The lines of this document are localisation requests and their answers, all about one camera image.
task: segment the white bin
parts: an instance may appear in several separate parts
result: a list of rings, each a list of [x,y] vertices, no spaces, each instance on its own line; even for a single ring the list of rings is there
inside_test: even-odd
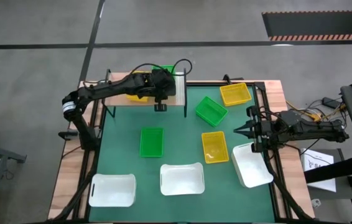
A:
[[[92,207],[130,207],[136,198],[136,178],[128,175],[95,174],[90,185]]]
[[[239,182],[243,187],[249,188],[273,181],[262,154],[252,152],[252,144],[253,142],[234,147],[231,155]]]
[[[162,165],[160,188],[161,193],[166,196],[202,194],[205,190],[202,164],[197,162],[179,166]]]

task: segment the green table surface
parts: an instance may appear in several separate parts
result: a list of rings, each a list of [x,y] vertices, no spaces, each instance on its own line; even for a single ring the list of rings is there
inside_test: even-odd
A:
[[[230,106],[226,118],[212,127],[195,114],[195,106],[205,96],[223,105],[218,86],[188,86],[188,111],[168,106],[155,112],[153,106],[118,106],[116,117],[106,116],[98,161],[98,174],[134,174],[136,201],[131,207],[92,207],[91,222],[274,222],[268,185],[244,188],[231,160],[235,146],[251,142],[233,133],[247,120],[243,105]],[[141,129],[164,129],[164,155],[139,156]],[[229,161],[206,164],[201,134],[224,131]],[[196,195],[165,196],[160,192],[160,167],[200,162],[204,169],[205,191]]]

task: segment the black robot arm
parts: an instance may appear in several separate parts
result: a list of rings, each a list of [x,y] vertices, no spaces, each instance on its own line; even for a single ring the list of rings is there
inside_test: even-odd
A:
[[[247,115],[251,120],[234,130],[235,133],[254,139],[253,152],[276,150],[288,141],[325,139],[344,142],[349,138],[340,120],[313,122],[303,119],[294,111],[281,111],[277,114],[268,112],[277,116],[275,121],[269,121],[262,120],[262,113],[256,106],[250,106],[247,108]]]
[[[161,101],[166,100],[168,96],[176,95],[175,80],[167,70],[154,69],[147,73],[131,73],[120,81],[99,82],[95,86],[85,86],[71,92],[62,100],[63,115],[67,121],[76,126],[82,149],[96,150],[99,147],[95,130],[89,127],[82,117],[88,104],[94,100],[120,94],[137,95],[139,98],[152,96],[158,103],[154,105],[154,109],[166,111],[166,105]]]

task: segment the concrete floor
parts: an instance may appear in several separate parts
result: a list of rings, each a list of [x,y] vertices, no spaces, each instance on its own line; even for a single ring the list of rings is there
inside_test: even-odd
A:
[[[87,43],[98,0],[0,1],[0,44]],[[267,40],[261,12],[352,10],[352,0],[107,0],[97,43]],[[0,187],[0,223],[46,219],[67,127],[61,99],[77,86],[85,49],[0,50],[0,146],[28,154],[15,178]],[[324,96],[337,98],[352,83],[352,45],[290,47],[199,47],[94,49],[87,80],[107,68],[127,71],[144,62],[193,61],[190,80],[281,80],[285,97],[304,107]],[[343,144],[319,141],[317,148],[342,148],[352,157],[351,138]],[[302,147],[310,144],[301,142]],[[316,210],[324,221],[350,222],[349,201],[329,201]]]

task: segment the yellow plastic basket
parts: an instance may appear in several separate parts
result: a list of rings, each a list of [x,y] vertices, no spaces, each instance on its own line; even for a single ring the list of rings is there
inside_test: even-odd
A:
[[[202,133],[202,145],[205,162],[207,164],[228,161],[228,151],[224,132],[217,131],[212,133]]]
[[[131,101],[136,101],[141,103],[147,103],[149,101],[148,96],[143,96],[141,99],[139,99],[137,95],[126,95],[126,98],[128,98]]]
[[[222,86],[220,94],[225,106],[238,105],[251,100],[251,94],[245,83]]]

